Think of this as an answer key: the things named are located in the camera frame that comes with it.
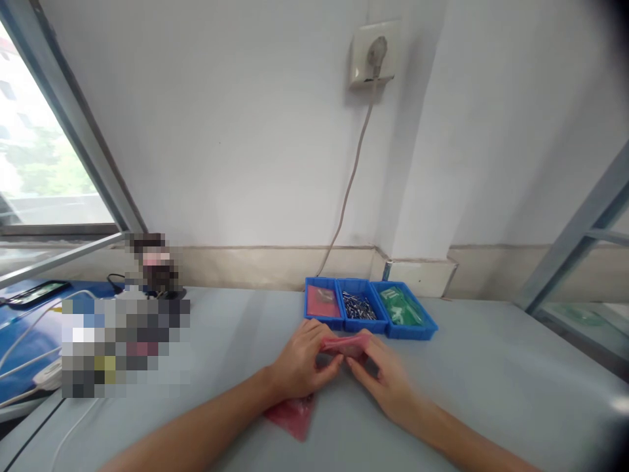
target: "hand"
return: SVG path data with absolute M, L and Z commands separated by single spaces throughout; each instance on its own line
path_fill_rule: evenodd
M 316 319 L 301 322 L 277 360 L 268 368 L 278 401 L 307 397 L 338 375 L 343 362 L 340 354 L 327 367 L 316 368 L 321 339 L 329 337 L 336 335 L 328 325 Z
M 362 330 L 361 334 L 371 334 Z M 371 336 L 365 353 L 379 368 L 377 379 L 372 377 L 359 362 L 347 358 L 356 379 L 373 395 L 387 417 L 410 433 L 417 424 L 415 413 L 419 408 L 419 398 L 406 376 L 402 361 L 393 349 L 376 336 Z

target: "wall outlet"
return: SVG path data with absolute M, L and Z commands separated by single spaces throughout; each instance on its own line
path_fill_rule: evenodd
M 400 23 L 401 21 L 396 20 L 363 26 L 354 33 L 349 72 L 351 89 L 365 87 L 372 83 L 373 68 L 367 63 L 367 52 L 379 36 L 387 38 L 387 55 L 382 61 L 378 82 L 384 84 L 395 76 L 400 50 Z

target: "person's left hand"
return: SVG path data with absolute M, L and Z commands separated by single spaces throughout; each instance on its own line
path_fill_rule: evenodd
M 341 354 L 327 367 L 316 367 L 321 340 L 330 337 L 336 335 L 328 325 L 316 319 L 301 322 L 277 360 L 268 367 L 279 401 L 307 397 L 338 375 L 343 362 Z

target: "green item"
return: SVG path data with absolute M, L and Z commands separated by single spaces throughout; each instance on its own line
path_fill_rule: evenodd
M 391 321 L 396 325 L 423 326 L 421 309 L 398 287 L 391 287 L 380 292 L 380 298 L 389 312 Z
M 605 324 L 605 319 L 601 315 L 587 309 L 571 305 L 559 305 L 555 308 L 555 310 L 563 316 L 570 318 L 572 321 L 576 321 L 580 325 L 603 326 Z

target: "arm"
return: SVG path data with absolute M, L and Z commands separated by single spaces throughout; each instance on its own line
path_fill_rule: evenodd
M 396 353 L 379 338 L 372 336 L 365 352 L 379 367 L 378 378 L 348 358 L 356 379 L 373 395 L 391 421 L 435 448 L 457 467 L 467 472 L 537 470 L 428 399 L 416 395 Z
M 265 410 L 306 397 L 336 377 L 340 355 L 326 368 L 315 368 L 321 339 L 330 336 L 335 335 L 327 325 L 304 320 L 271 366 L 152 432 L 101 472 L 204 471 Z

